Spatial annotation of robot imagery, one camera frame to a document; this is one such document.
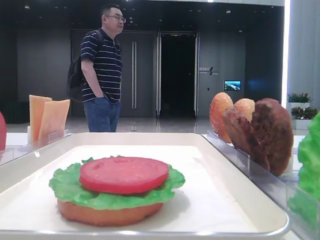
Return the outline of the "rear orange bread bun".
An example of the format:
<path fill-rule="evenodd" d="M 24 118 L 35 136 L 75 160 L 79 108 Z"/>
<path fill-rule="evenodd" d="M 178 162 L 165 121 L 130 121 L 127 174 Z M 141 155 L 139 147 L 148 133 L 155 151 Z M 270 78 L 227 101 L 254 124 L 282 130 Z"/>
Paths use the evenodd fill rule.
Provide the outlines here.
<path fill-rule="evenodd" d="M 226 143 L 231 143 L 227 130 L 223 122 L 224 111 L 233 106 L 233 101 L 225 92 L 216 94 L 210 104 L 209 122 L 213 131 Z"/>

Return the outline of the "orange bread bun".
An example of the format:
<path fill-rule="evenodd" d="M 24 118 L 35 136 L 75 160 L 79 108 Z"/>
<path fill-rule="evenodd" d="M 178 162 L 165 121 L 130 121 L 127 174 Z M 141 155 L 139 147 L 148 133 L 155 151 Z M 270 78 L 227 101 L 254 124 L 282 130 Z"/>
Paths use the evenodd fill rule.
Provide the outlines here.
<path fill-rule="evenodd" d="M 252 114 L 255 111 L 255 101 L 249 98 L 241 98 L 233 105 L 243 113 L 249 122 L 252 121 Z"/>
<path fill-rule="evenodd" d="M 216 94 L 210 104 L 209 122 L 213 131 L 226 143 L 231 143 L 227 130 L 223 122 L 224 111 L 233 106 L 233 101 L 225 92 Z"/>

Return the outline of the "left brown meat patty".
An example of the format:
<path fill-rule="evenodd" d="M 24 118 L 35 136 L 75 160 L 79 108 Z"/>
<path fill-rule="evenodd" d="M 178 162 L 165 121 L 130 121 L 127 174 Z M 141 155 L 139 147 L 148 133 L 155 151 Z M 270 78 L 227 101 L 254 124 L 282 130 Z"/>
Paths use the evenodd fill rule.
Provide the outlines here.
<path fill-rule="evenodd" d="M 233 146 L 248 154 L 252 161 L 270 171 L 267 154 L 254 134 L 253 127 L 246 116 L 235 107 L 228 107 L 222 114 L 226 132 Z"/>

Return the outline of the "brown meat patty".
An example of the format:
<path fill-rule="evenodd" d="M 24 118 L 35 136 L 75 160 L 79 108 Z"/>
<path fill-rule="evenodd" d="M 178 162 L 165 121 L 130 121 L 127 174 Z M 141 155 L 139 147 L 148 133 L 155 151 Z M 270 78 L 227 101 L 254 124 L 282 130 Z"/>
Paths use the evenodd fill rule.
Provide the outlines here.
<path fill-rule="evenodd" d="M 228 107 L 222 114 L 226 132 L 233 146 L 248 154 L 252 161 L 270 171 L 267 154 L 254 134 L 253 127 L 246 116 L 235 107 Z"/>
<path fill-rule="evenodd" d="M 251 125 L 266 153 L 270 172 L 282 175 L 289 165 L 294 142 L 291 115 L 277 100 L 264 98 L 255 103 Z"/>

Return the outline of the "right brown meat patty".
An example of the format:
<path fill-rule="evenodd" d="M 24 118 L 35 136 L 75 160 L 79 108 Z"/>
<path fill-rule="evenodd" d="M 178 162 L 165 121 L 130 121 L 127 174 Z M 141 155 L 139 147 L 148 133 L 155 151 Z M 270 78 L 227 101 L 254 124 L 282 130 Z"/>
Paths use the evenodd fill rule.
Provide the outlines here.
<path fill-rule="evenodd" d="M 289 165 L 294 142 L 291 115 L 277 100 L 264 98 L 255 103 L 251 125 L 266 153 L 270 172 L 282 175 Z"/>

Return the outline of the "rear orange cheese slice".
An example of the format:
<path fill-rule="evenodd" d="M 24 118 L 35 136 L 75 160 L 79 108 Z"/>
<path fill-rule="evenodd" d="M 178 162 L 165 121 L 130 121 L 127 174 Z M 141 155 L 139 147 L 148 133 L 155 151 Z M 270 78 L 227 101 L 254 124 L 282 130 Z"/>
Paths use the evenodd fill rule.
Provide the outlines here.
<path fill-rule="evenodd" d="M 32 143 L 39 138 L 45 103 L 52 100 L 51 97 L 29 95 L 30 140 Z"/>

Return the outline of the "green lettuce leaf in holder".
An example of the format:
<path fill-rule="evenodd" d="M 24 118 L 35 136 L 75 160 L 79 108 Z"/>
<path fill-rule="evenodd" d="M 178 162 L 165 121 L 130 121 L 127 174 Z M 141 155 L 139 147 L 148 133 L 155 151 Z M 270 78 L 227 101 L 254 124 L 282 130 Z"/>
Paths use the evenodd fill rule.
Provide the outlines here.
<path fill-rule="evenodd" d="M 298 190 L 288 201 L 290 209 L 311 225 L 320 228 L 320 115 L 308 127 L 308 135 L 299 143 L 297 157 L 302 164 Z"/>

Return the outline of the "dark double door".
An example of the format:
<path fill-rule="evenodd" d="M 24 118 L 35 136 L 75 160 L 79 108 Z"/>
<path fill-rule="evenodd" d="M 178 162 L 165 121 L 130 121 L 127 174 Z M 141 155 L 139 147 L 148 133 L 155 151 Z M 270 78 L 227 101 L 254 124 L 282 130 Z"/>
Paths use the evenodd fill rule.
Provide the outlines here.
<path fill-rule="evenodd" d="M 116 40 L 121 47 L 121 117 L 153 117 L 154 40 L 147 31 L 125 31 Z"/>

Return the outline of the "open glass doorway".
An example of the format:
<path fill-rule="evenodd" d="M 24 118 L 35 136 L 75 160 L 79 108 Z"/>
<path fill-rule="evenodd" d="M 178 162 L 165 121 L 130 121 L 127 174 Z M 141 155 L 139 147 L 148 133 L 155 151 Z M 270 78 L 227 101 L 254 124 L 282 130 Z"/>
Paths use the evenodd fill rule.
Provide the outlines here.
<path fill-rule="evenodd" d="M 196 35 L 160 34 L 161 119 L 194 118 Z"/>

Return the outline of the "man in striped polo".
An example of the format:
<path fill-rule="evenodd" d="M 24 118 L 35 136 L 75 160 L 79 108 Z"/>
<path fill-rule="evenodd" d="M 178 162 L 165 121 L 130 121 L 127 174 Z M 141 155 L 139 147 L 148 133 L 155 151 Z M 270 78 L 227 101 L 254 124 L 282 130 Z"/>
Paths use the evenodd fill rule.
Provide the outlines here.
<path fill-rule="evenodd" d="M 115 37 L 126 22 L 118 5 L 101 9 L 101 27 L 89 31 L 80 45 L 82 97 L 90 132 L 114 133 L 121 110 L 122 59 Z"/>

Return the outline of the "white rectangular tray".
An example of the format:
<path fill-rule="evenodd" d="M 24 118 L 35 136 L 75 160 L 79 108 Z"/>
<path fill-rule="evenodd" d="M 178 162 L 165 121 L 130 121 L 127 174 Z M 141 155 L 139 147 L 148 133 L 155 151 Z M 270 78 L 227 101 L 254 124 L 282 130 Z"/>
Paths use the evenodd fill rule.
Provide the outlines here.
<path fill-rule="evenodd" d="M 163 161 L 185 184 L 138 224 L 95 227 L 64 219 L 49 188 L 54 171 L 117 155 Z M 7 152 L 0 162 L 3 240 L 282 240 L 289 228 L 288 214 L 199 134 L 76 133 Z"/>

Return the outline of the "orange bottom bun slice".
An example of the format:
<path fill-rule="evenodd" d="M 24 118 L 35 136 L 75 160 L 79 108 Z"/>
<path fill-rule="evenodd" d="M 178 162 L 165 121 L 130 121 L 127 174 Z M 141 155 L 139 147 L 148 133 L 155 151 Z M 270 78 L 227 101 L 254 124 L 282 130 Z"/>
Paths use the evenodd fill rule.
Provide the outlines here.
<path fill-rule="evenodd" d="M 122 209 L 97 210 L 92 207 L 76 205 L 72 202 L 57 201 L 60 214 L 67 220 L 98 227 L 128 226 L 141 222 L 156 214 L 163 203 Z"/>

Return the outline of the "clear acrylic right food rack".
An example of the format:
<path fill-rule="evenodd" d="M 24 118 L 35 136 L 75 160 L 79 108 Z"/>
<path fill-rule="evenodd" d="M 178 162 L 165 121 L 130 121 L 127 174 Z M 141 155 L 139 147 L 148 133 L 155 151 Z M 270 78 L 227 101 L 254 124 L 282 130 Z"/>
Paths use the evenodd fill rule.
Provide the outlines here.
<path fill-rule="evenodd" d="M 245 174 L 258 188 L 283 208 L 291 219 L 291 230 L 301 240 L 320 238 L 320 201 L 299 186 L 298 144 L 303 135 L 295 135 L 288 169 L 279 177 L 274 176 L 232 144 L 221 140 L 216 133 L 208 130 L 209 140 L 228 160 Z"/>

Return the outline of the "clear acrylic food rack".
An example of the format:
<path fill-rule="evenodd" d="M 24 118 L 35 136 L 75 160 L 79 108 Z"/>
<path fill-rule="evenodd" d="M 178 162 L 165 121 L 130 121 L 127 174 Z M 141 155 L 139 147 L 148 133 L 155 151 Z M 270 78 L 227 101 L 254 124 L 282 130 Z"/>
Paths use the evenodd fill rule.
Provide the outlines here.
<path fill-rule="evenodd" d="M 258 188 L 283 208 L 291 219 L 291 230 L 301 240 L 320 238 L 320 201 L 299 186 L 298 144 L 303 135 L 295 135 L 288 169 L 279 177 L 274 176 L 232 144 L 221 140 L 216 133 L 208 130 L 209 140 L 228 160 L 245 174 Z"/>
<path fill-rule="evenodd" d="M 64 137 L 71 135 L 68 129 L 54 132 L 47 138 L 31 142 L 30 133 L 8 133 L 6 136 L 5 150 L 0 152 L 0 165 L 7 164 L 19 157 L 36 152 L 38 149 L 54 143 Z"/>

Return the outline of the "white planter with plants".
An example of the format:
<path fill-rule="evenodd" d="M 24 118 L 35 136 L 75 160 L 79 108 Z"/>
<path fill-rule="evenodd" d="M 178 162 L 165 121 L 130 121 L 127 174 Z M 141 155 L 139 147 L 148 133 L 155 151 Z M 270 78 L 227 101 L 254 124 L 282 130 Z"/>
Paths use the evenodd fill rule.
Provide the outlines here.
<path fill-rule="evenodd" d="M 311 97 L 307 92 L 288 93 L 286 108 L 291 115 L 292 127 L 295 130 L 307 130 L 318 109 L 311 107 Z"/>

